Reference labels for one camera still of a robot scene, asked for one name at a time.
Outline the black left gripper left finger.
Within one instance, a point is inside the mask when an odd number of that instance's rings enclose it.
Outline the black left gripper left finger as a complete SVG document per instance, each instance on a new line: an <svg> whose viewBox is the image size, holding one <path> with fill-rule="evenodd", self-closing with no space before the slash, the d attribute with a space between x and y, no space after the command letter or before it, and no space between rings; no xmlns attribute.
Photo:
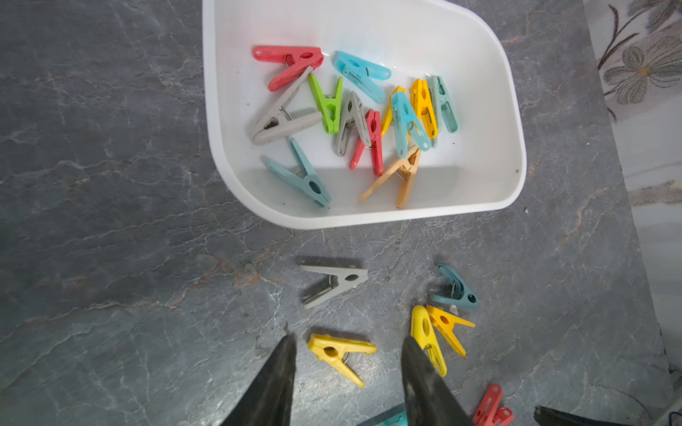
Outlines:
<svg viewBox="0 0 682 426"><path fill-rule="evenodd" d="M290 425L297 342L286 334L221 425Z"/></svg>

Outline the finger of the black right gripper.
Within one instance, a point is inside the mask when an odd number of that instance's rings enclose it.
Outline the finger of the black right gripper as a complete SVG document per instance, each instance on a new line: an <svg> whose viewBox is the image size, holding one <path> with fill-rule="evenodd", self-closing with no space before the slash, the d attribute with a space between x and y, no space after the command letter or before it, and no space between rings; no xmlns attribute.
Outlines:
<svg viewBox="0 0 682 426"><path fill-rule="evenodd" d="M546 406L535 408L534 420L541 426L626 426L616 422L605 422L572 415Z"/></svg>

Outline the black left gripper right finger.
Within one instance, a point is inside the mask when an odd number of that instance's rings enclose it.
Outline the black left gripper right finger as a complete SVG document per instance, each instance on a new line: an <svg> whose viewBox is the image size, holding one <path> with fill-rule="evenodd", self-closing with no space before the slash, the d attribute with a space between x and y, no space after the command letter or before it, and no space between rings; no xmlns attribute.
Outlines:
<svg viewBox="0 0 682 426"><path fill-rule="evenodd" d="M401 377L408 425L473 425L413 337L403 342Z"/></svg>

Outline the sage green clothespin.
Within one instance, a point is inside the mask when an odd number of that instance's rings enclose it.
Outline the sage green clothespin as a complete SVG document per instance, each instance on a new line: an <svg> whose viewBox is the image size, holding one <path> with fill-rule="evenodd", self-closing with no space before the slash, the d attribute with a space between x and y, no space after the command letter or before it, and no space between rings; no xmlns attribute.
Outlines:
<svg viewBox="0 0 682 426"><path fill-rule="evenodd" d="M428 78L428 86L431 93L435 124L438 134L432 139L432 147L438 146L438 136L444 131L455 133L458 131L458 120L454 111L453 102L449 96L449 91L441 76L431 76Z"/></svg>
<svg viewBox="0 0 682 426"><path fill-rule="evenodd" d="M294 138L289 139L289 145L298 161L299 170L292 172L270 158L264 161L266 168L282 182L307 197L310 202L320 208L328 208L332 200L331 195L304 150Z"/></svg>

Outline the lime green clothespin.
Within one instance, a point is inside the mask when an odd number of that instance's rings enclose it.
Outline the lime green clothespin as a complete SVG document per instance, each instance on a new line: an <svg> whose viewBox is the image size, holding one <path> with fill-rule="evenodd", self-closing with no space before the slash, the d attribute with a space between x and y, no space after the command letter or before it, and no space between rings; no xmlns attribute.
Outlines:
<svg viewBox="0 0 682 426"><path fill-rule="evenodd" d="M323 125L326 133L338 134L340 126L340 112L343 100L344 79L339 76L335 94L327 96L321 90L318 79L314 74L310 74L308 82L313 94L316 106L323 115Z"/></svg>

